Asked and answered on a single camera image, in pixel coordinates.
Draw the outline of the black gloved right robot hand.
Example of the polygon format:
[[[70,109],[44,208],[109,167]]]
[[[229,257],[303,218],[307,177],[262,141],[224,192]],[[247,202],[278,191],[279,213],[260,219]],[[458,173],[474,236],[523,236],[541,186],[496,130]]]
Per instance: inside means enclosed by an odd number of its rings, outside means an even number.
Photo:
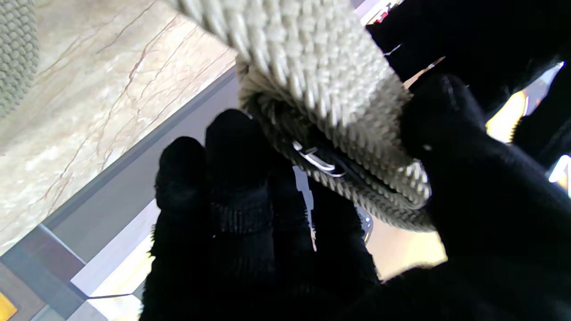
[[[293,167],[230,108],[162,152],[141,321],[568,321],[567,194],[455,76],[423,81],[402,125],[445,262],[380,280],[354,205],[318,184],[312,240]]]

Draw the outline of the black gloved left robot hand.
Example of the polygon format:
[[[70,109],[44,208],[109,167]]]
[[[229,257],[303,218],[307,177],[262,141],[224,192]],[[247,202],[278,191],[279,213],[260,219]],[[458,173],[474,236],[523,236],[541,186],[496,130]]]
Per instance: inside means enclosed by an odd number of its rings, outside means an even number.
[[[451,74],[487,119],[559,63],[548,93],[516,125],[511,141],[545,169],[570,154],[568,0],[405,0],[365,26],[402,81]]]

